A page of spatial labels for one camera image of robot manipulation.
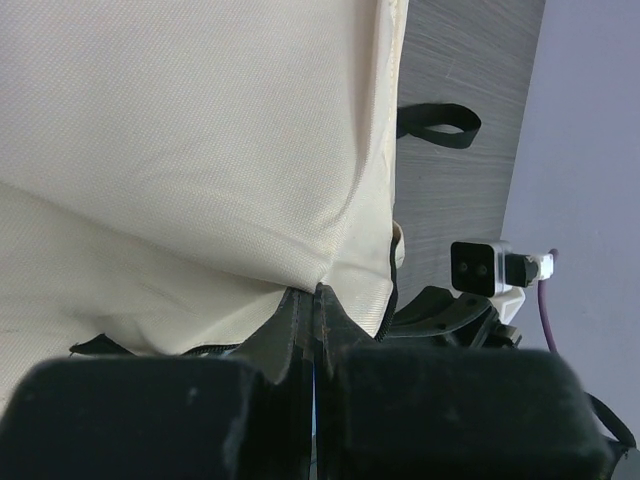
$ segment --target purple cable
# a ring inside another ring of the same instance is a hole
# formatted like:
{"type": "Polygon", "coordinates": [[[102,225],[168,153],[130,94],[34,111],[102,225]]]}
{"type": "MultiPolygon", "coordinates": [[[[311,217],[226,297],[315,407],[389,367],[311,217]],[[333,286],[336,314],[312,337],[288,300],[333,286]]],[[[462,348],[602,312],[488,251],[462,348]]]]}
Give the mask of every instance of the purple cable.
{"type": "MultiPolygon", "coordinates": [[[[558,259],[558,250],[552,248],[549,253],[553,255],[553,263],[555,266],[558,259]]],[[[544,331],[544,338],[547,340],[549,351],[558,353],[556,347],[556,341],[553,339],[553,333],[551,332],[551,324],[549,323],[549,314],[547,313],[547,280],[540,280],[538,282],[538,310],[540,311],[540,321],[542,322],[542,330],[544,331]]]]}

